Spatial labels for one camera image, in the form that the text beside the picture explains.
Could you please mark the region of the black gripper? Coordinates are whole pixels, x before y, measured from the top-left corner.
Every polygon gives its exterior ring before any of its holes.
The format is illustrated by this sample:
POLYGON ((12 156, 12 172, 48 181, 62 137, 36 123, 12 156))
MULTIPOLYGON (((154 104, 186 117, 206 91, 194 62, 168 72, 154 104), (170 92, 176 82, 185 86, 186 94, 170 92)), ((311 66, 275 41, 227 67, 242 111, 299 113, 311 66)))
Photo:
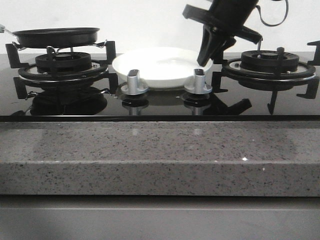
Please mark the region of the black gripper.
POLYGON ((204 67, 216 50, 218 39, 227 39, 212 57, 214 63, 225 63, 224 51, 232 47, 239 37, 257 44, 262 35, 244 26, 246 20, 257 5, 256 0, 214 0, 208 10, 187 4, 182 15, 202 23, 202 41, 197 63, 204 67))

